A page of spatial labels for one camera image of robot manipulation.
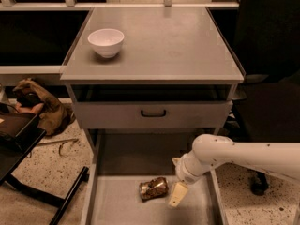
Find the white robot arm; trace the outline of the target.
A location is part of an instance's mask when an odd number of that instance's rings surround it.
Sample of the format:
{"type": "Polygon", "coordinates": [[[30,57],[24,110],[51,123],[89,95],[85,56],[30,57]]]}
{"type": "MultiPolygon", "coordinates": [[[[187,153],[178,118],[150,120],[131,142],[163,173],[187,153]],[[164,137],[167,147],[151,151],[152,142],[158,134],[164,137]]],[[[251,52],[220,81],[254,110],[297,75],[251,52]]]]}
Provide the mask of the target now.
{"type": "Polygon", "coordinates": [[[218,225],[299,225],[300,144],[234,142],[203,134],[172,160],[168,205],[176,207],[204,177],[213,184],[218,225]]]}

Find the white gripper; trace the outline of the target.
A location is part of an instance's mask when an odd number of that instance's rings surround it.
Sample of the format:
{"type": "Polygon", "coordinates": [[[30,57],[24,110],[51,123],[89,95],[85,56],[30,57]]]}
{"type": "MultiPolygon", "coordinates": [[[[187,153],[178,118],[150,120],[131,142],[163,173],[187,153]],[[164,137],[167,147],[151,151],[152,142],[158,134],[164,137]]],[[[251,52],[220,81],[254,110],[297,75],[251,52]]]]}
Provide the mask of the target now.
{"type": "Polygon", "coordinates": [[[188,185],[196,183],[210,166],[198,160],[193,152],[185,153],[181,157],[173,157],[172,164],[175,166],[175,174],[180,180],[172,185],[168,205],[177,207],[188,193],[188,185]]]}

